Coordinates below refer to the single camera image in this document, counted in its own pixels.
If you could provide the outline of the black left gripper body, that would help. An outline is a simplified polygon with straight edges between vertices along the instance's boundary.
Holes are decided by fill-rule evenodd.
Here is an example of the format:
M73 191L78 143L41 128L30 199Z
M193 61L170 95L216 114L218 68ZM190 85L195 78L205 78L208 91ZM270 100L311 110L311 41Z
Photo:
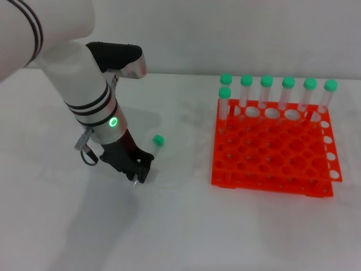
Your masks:
M127 169L137 168L139 170L140 159L154 158L152 154L141 150L136 145L128 129L116 142L102 145L102 148L104 152L100 156L101 161L125 175Z

